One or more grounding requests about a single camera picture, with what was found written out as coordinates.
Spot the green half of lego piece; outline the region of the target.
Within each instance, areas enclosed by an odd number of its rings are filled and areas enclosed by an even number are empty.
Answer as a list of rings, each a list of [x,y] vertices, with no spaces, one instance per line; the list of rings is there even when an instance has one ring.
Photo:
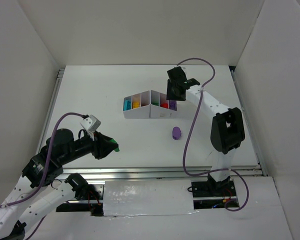
[[[115,146],[115,148],[113,149],[115,152],[119,152],[120,149],[119,149],[119,144],[112,138],[110,140],[111,143],[113,143],[113,145]]]

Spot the red lego brick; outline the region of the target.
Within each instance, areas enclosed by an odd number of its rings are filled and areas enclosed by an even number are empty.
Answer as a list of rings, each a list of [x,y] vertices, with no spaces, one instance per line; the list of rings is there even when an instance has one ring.
[[[168,108],[169,108],[169,104],[168,104],[167,102],[165,102],[165,103],[162,103],[162,104],[160,105],[160,107],[165,108],[165,109],[168,109]]]

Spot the green curved lego brick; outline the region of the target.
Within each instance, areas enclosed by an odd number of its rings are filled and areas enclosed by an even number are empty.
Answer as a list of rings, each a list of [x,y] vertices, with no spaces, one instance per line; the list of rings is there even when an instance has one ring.
[[[159,107],[160,106],[160,101],[159,100],[154,100],[151,102],[152,105]]]

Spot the yellow butterfly lego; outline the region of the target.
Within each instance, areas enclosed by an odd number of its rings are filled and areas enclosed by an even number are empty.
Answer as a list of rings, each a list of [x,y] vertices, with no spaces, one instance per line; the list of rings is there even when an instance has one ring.
[[[136,104],[136,103],[134,103],[133,105],[132,105],[132,108],[133,109],[136,109],[136,108],[138,108],[139,106]]]

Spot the teal frog flower lego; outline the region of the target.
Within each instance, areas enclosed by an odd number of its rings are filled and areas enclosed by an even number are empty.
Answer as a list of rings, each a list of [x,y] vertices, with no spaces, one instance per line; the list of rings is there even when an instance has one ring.
[[[132,109],[132,100],[130,98],[125,98],[123,101],[123,111],[129,111]]]

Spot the purple oval lego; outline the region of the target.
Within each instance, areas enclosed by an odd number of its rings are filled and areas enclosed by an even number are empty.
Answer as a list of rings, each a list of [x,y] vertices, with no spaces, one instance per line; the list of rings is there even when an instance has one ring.
[[[174,140],[179,140],[182,136],[182,131],[178,126],[173,127],[172,129],[172,138]]]

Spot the purple and green lego piece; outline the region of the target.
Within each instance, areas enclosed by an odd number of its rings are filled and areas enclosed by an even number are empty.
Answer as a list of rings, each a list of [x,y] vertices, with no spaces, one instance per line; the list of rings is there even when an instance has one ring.
[[[172,111],[177,111],[177,102],[175,100],[169,101],[169,109]]]

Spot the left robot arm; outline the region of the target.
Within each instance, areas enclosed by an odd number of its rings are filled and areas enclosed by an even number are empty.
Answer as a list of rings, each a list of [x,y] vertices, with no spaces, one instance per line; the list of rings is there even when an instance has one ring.
[[[47,174],[42,188],[51,185],[62,173],[63,166],[91,154],[100,160],[111,152],[119,151],[118,143],[111,137],[95,131],[89,136],[82,130],[83,137],[74,139],[73,132],[62,128],[46,141],[40,152],[33,156],[0,207],[0,240],[22,240],[36,222],[62,203],[76,200],[100,199],[95,188],[79,174],[70,174],[59,186],[46,196],[35,200],[32,193],[38,194],[43,178],[49,148],[52,148]]]

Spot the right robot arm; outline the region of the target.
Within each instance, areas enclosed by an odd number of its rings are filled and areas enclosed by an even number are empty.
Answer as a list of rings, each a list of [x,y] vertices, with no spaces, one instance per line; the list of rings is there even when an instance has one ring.
[[[207,184],[211,192],[226,187],[230,182],[230,168],[236,149],[245,140],[243,115],[238,107],[230,108],[222,104],[211,94],[204,90],[211,82],[216,70],[212,69],[209,80],[200,84],[196,79],[188,79],[181,66],[176,66],[167,71],[167,99],[174,101],[189,101],[196,106],[196,111],[186,138],[182,167],[190,177],[199,177],[207,174]],[[190,173],[186,168],[187,150],[199,113],[204,113],[211,124],[210,142],[218,152],[217,159],[213,162],[211,170],[203,173]]]

